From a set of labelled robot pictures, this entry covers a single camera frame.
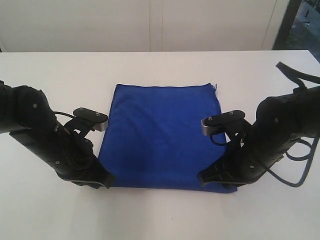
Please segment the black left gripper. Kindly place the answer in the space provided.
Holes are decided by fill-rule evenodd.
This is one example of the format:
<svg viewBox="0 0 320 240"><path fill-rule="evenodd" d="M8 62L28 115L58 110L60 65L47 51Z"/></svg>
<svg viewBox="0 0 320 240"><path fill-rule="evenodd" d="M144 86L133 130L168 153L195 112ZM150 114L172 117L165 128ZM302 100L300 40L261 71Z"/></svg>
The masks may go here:
<svg viewBox="0 0 320 240"><path fill-rule="evenodd" d="M44 133L35 129L11 131L9 135L49 165L59 178L78 186L110 188L116 177L104 170L93 144L62 125Z"/></svg>

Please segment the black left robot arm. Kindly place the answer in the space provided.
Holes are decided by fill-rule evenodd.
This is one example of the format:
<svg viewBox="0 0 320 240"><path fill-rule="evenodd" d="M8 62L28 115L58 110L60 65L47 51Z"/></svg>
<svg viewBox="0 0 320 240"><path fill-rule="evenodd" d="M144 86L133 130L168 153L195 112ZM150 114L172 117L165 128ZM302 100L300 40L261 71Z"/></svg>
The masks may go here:
<svg viewBox="0 0 320 240"><path fill-rule="evenodd" d="M90 131L105 131L108 116L79 107L61 124L57 115L41 90L0 83L1 133L8 133L62 180L95 189L110 188L116 178L100 163L86 137Z"/></svg>

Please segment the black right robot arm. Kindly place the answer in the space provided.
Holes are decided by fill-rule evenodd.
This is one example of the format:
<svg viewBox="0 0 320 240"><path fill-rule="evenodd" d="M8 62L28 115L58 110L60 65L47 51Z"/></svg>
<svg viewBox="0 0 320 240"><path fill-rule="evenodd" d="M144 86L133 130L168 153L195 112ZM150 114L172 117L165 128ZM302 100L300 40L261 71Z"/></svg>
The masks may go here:
<svg viewBox="0 0 320 240"><path fill-rule="evenodd" d="M240 187L270 173L297 188L308 175L320 139L320 89L312 87L267 97L257 107L254 124L245 120L241 110L209 116L201 124L213 144L221 145L214 140L218 134L224 133L230 139L223 144L223 155L197 174L202 185ZM271 170L283 157L307 162L297 183L288 182Z"/></svg>

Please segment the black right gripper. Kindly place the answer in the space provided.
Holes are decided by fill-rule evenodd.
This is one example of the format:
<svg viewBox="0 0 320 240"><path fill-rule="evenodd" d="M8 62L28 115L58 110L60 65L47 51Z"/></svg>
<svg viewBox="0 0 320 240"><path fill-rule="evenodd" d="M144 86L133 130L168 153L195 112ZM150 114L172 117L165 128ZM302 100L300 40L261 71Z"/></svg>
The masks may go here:
<svg viewBox="0 0 320 240"><path fill-rule="evenodd" d="M197 174L200 185L240 187L259 180L292 146L288 124L253 124L227 131L225 155Z"/></svg>

